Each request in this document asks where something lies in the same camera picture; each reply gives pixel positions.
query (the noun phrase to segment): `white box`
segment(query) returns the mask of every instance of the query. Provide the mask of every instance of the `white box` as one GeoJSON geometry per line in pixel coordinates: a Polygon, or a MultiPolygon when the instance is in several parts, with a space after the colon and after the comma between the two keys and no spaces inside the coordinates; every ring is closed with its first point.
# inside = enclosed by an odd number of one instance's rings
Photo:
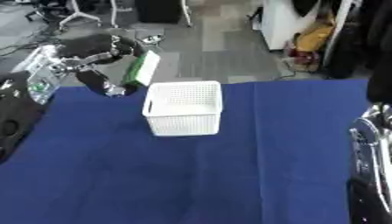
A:
{"type": "Polygon", "coordinates": [[[143,115],[156,136],[203,136],[219,132],[222,110],[219,82],[167,82],[150,86],[143,115]]]}

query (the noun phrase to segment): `basket handle hole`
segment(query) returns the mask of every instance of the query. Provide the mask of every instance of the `basket handle hole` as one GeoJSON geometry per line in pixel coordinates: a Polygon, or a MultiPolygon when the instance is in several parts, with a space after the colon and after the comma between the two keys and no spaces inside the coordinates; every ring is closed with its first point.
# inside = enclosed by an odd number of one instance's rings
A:
{"type": "Polygon", "coordinates": [[[152,110],[152,101],[150,101],[149,113],[151,113],[151,110],[152,110]]]}

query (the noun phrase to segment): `desk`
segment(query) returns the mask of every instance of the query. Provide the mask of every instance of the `desk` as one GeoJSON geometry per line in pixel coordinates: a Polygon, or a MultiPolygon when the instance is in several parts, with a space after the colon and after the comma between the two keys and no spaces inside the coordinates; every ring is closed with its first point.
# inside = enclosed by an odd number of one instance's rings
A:
{"type": "Polygon", "coordinates": [[[347,125],[363,80],[224,85],[215,136],[155,137],[145,92],[62,88],[0,166],[7,224],[347,222],[347,125]]]}

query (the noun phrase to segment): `black chair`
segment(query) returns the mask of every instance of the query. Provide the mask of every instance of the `black chair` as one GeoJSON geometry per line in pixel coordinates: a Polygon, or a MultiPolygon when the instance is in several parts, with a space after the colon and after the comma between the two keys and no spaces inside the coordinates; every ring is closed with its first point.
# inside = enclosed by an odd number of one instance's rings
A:
{"type": "Polygon", "coordinates": [[[56,16],[52,12],[57,12],[58,15],[69,14],[67,0],[32,0],[31,4],[34,7],[34,11],[25,15],[29,22],[33,21],[32,16],[38,16],[49,24],[56,20],[56,16]]]}

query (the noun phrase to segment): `green object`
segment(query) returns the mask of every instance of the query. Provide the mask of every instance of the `green object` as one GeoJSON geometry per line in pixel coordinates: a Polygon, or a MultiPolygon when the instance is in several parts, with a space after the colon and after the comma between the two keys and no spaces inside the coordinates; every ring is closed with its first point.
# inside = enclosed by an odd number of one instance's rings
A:
{"type": "Polygon", "coordinates": [[[129,68],[127,69],[127,73],[124,75],[122,78],[122,84],[131,84],[131,85],[136,85],[136,86],[141,86],[142,84],[137,81],[137,76],[140,71],[140,68],[142,67],[145,57],[147,56],[147,53],[143,54],[139,58],[137,58],[135,61],[130,64],[129,68]]]}
{"type": "Polygon", "coordinates": [[[34,86],[32,86],[32,90],[36,92],[42,92],[45,89],[45,84],[44,83],[37,83],[34,86]]]}

